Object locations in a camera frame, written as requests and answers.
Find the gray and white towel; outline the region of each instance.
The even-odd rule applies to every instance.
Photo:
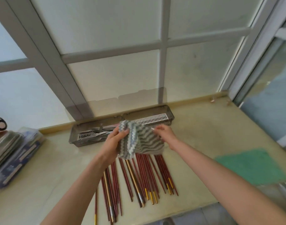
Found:
[[[124,120],[119,124],[119,132],[130,129],[130,133],[120,141],[118,157],[131,159],[135,153],[159,155],[163,153],[164,143],[150,127]]]

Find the beige countertop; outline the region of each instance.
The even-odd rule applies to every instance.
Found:
[[[286,173],[286,152],[267,136],[227,97],[171,107],[172,128],[186,143],[211,158],[263,147]],[[47,135],[47,140],[8,188],[0,191],[0,224],[39,224],[54,207],[103,143],[77,148],[68,143],[70,131]],[[199,178],[173,151],[165,148],[164,158],[179,197],[164,194],[160,185],[159,203],[150,201],[139,208],[131,202],[117,163],[124,215],[117,224],[145,224],[216,202]],[[102,187],[98,193],[98,221],[107,224]],[[84,217],[84,225],[94,223],[94,198]]]

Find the frosted glass pane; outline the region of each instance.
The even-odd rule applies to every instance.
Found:
[[[169,37],[248,27],[262,0],[171,0]]]
[[[34,68],[0,73],[0,117],[14,131],[70,122],[65,107]]]
[[[159,39],[161,0],[32,0],[61,54]]]
[[[0,61],[9,61],[19,58],[25,58],[24,53],[0,23]]]
[[[241,38],[168,48],[167,101],[213,94],[232,61]]]
[[[157,104],[158,50],[68,64],[95,116]]]

